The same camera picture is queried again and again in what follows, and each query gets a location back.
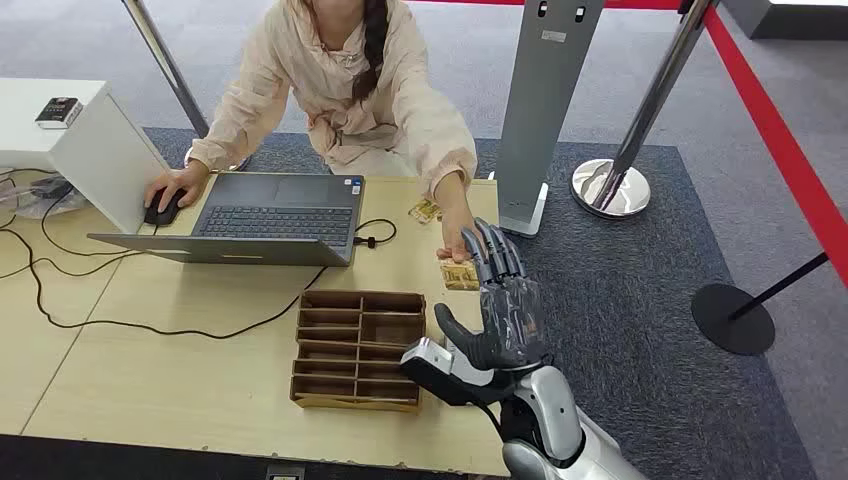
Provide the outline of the person's right hand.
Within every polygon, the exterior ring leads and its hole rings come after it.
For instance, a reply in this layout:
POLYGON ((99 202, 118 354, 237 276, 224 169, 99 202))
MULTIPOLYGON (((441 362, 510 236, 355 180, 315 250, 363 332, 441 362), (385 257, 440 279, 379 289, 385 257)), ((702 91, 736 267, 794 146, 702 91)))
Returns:
POLYGON ((144 207, 156 205, 157 211, 163 212, 180 190, 184 195, 177 206, 191 205, 203 193, 209 175, 209 168, 196 159, 191 159, 183 169, 162 173, 147 187, 144 207))

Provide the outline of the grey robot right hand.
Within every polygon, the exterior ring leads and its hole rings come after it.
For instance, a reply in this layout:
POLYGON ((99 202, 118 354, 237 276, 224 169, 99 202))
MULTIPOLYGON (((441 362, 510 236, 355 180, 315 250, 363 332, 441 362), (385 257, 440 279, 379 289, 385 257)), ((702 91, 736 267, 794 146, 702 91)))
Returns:
POLYGON ((443 303, 434 306, 437 323, 478 370, 533 366, 545 354, 539 284, 527 275, 516 245, 499 227, 481 218, 474 222, 483 242, 468 229, 463 230, 462 236, 479 281, 483 330, 469 331, 443 303))

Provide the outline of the person's left hand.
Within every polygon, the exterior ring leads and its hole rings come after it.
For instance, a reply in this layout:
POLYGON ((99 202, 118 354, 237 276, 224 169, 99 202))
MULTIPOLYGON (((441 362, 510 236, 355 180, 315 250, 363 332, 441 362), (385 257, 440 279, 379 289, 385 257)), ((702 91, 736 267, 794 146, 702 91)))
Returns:
POLYGON ((438 259, 452 259, 455 263, 462 263, 472 258, 462 236, 464 229, 470 230, 480 243, 483 242, 481 232, 477 229, 470 207, 465 201, 442 209, 441 228, 443 246, 436 250, 438 259))

